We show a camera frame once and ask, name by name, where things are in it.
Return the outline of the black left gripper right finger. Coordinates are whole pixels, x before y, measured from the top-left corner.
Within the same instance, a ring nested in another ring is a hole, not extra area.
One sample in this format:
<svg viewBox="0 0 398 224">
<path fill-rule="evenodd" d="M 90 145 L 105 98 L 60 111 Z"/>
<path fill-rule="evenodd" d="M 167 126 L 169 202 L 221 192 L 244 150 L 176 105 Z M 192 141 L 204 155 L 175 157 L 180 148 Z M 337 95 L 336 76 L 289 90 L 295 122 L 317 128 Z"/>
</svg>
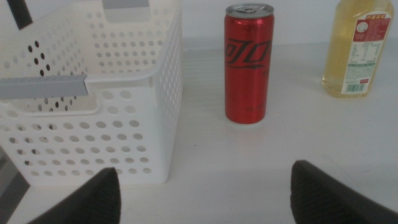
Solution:
<svg viewBox="0 0 398 224">
<path fill-rule="evenodd" d="M 305 160 L 290 178 L 290 208 L 296 223 L 397 223 L 397 212 L 357 193 Z"/>
</svg>

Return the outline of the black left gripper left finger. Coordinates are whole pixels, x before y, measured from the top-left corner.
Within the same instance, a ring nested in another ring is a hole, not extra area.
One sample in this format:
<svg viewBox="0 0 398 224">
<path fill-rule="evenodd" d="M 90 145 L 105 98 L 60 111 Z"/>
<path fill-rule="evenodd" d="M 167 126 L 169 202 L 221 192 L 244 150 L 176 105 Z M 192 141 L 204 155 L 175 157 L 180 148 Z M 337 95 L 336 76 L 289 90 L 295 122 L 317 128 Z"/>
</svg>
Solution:
<svg viewBox="0 0 398 224">
<path fill-rule="evenodd" d="M 29 224 L 118 224 L 120 219 L 118 173 L 109 167 Z"/>
</svg>

